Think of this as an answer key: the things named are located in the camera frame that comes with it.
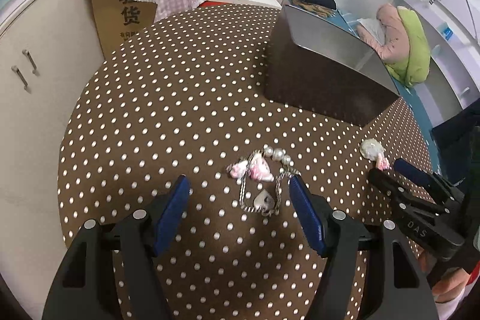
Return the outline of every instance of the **blue gripper pad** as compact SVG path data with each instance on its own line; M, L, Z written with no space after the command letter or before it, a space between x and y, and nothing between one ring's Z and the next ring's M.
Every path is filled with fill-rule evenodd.
M428 189L430 186L430 178L428 174L419 170L414 165L410 164L406 160L397 159L395 163L393 163L393 169L400 174L402 174L405 178L411 180L415 185Z
M157 256L169 247L177 233L190 196L190 187L188 178L180 176L176 186L168 194L167 204L156 226L154 249Z
M327 250L323 241L323 226L311 204L310 198L307 194L309 191L296 176L290 179L289 187L290 200L297 212L300 225L303 229L303 234L307 238L310 248L317 251L319 255L323 255Z

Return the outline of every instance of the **silver heart pendant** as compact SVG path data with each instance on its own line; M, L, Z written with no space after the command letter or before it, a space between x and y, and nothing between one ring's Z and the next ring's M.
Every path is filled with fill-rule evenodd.
M275 207L275 200L266 190L262 190L253 201L255 210L262 210L262 212L271 211Z

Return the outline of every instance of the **brown patterned fabric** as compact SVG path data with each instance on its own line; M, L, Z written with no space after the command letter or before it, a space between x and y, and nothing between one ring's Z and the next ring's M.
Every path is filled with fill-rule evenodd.
M313 193L376 224L390 216L389 205L366 181L373 164L359 143L376 138L390 162L403 157L431 169L402 99L362 129L263 97L263 49L277 13L228 4L146 28L89 81L62 142L58 202L67 246L87 219L119 221L188 176L188 209L170 249L155 260L182 320L303 319L322 276L325 261L309 248L286 183L278 216L238 207L239 186L225 166L240 156L264 144L282 147ZM274 194L274 184L263 186ZM248 183L247 202L258 188ZM114 259L123 316L131 318L121 254ZM360 252L347 319L358 314L365 262Z

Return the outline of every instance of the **bracelet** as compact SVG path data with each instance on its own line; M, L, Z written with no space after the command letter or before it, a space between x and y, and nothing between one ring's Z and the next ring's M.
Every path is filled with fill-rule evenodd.
M280 174L274 176L270 172L270 167L265 158L271 158L274 162L280 162ZM249 213L261 213L263 216L270 217L272 214L278 215L280 210L282 188L281 183L285 177L291 178L294 175L300 175L300 171L293 167L292 158L286 154L282 148L273 148L264 145L263 149L253 151L248 158L240 158L237 163L226 167L230 176L240 181L240 196L238 203L243 211ZM262 190L253 201L253 205L245 205L245 188L247 177L257 182L275 182L275 197Z

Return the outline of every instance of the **dark storage box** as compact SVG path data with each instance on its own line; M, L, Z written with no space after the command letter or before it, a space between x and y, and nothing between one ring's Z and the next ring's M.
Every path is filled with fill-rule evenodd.
M399 97L377 53L309 12L286 5L267 46L265 96L360 127Z

